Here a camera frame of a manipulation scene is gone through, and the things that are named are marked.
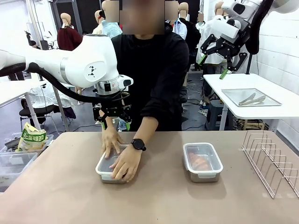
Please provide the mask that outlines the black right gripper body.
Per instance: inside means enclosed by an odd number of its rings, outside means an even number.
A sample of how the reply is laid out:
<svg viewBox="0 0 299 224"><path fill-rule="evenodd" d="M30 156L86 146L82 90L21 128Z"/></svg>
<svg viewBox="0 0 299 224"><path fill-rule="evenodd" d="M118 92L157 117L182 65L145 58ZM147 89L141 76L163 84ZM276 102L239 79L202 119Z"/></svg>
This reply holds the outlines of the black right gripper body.
<svg viewBox="0 0 299 224"><path fill-rule="evenodd" d="M216 41L216 53L221 55L223 58L232 58L240 54L240 49L247 41L247 37L237 37L234 43L220 37Z"/></svg>

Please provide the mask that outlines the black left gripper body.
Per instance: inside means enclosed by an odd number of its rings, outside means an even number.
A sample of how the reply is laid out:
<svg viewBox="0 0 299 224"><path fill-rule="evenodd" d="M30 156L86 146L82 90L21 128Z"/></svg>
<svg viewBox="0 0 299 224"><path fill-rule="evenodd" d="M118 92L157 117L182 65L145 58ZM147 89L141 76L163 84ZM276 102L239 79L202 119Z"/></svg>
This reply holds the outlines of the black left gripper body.
<svg viewBox="0 0 299 224"><path fill-rule="evenodd" d="M122 102L108 102L100 104L99 115L101 117L124 117L126 113Z"/></svg>

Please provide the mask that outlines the person's right hand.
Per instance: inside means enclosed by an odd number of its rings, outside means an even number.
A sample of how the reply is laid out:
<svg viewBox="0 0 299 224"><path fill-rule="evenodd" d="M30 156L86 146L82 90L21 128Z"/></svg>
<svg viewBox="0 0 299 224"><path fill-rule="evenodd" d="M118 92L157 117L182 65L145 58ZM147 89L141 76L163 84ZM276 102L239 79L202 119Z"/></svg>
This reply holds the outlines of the person's right hand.
<svg viewBox="0 0 299 224"><path fill-rule="evenodd" d="M122 143L122 138L113 126L108 126L102 131L102 153L105 155L105 158L108 158L113 150L120 154L120 144Z"/></svg>

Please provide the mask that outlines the person's left hand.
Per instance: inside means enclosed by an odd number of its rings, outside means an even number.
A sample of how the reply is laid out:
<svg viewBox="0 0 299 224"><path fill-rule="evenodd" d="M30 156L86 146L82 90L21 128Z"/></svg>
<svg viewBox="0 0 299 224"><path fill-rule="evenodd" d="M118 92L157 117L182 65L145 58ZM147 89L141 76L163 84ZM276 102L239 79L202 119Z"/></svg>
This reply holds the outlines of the person's left hand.
<svg viewBox="0 0 299 224"><path fill-rule="evenodd" d="M111 178L115 180L131 181L138 169L142 150L134 149L132 145L127 146L110 166L113 169Z"/></svg>

